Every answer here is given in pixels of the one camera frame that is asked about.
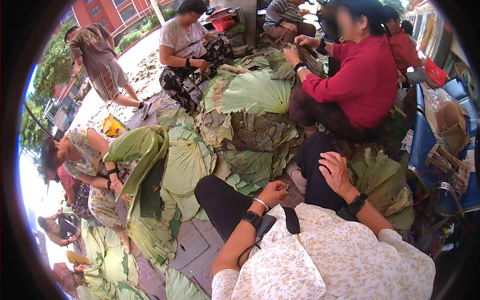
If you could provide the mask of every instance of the utility pole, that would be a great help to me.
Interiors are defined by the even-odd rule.
[[[45,128],[45,126],[43,126],[43,124],[36,118],[36,116],[33,114],[33,112],[30,110],[30,108],[28,107],[28,105],[26,103],[24,103],[24,106],[25,106],[25,109],[28,111],[28,113],[30,114],[30,116],[32,116],[33,120],[35,121],[35,123],[37,123],[38,126],[40,126],[40,128],[42,129],[43,133],[45,133],[48,137],[53,137],[53,135],[50,133],[50,131],[48,131],[47,128]]]
[[[163,18],[162,12],[158,8],[158,5],[156,4],[156,0],[150,0],[150,3],[152,4],[153,10],[155,11],[156,17],[160,21],[160,25],[165,25],[165,19]]]

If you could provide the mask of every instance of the grey sleeve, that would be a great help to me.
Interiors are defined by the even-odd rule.
[[[278,9],[273,6],[272,4],[270,4],[268,7],[267,7],[267,14],[270,18],[272,18],[272,20],[274,20],[275,22],[279,23],[280,24],[280,21],[282,20],[282,17],[280,17],[280,14],[278,13]]]
[[[427,74],[423,67],[413,67],[413,72],[408,72],[407,77],[410,84],[421,84],[427,79]]]

